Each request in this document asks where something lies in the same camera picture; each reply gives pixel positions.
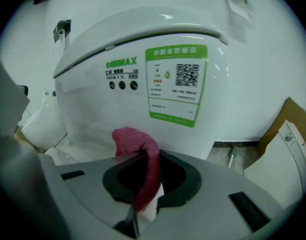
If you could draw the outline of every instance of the pink glove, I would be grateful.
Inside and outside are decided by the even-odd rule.
[[[158,145],[146,133],[130,127],[115,129],[112,137],[117,146],[116,157],[140,150],[147,153],[145,182],[135,198],[135,211],[138,213],[144,210],[154,199],[161,185]]]

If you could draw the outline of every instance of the cardboard box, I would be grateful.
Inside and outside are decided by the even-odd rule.
[[[259,157],[265,153],[267,145],[278,134],[279,129],[284,124],[285,120],[296,125],[306,143],[306,111],[294,100],[288,98],[271,127],[255,146]]]

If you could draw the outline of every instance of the black slot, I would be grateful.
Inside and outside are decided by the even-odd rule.
[[[230,194],[228,197],[231,199],[253,232],[259,230],[270,222],[264,213],[243,192]]]
[[[71,171],[68,173],[63,173],[61,174],[61,177],[63,180],[68,180],[68,179],[72,179],[81,175],[84,175],[85,173],[81,170],[76,170],[76,171]]]

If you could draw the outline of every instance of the floor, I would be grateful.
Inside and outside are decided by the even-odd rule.
[[[227,167],[229,164],[230,147],[213,147],[207,157],[207,161]],[[237,147],[236,156],[233,158],[231,169],[239,174],[243,174],[243,170],[259,159],[259,155],[254,146]]]

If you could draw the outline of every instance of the white toilet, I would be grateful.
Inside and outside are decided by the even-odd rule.
[[[160,149],[205,160],[226,103],[227,46],[208,19],[181,8],[138,7],[99,21],[54,71],[69,147],[47,154],[56,165],[114,157],[112,132],[132,127]]]
[[[243,171],[286,208],[306,192],[306,143],[297,127],[285,121],[258,161]]]

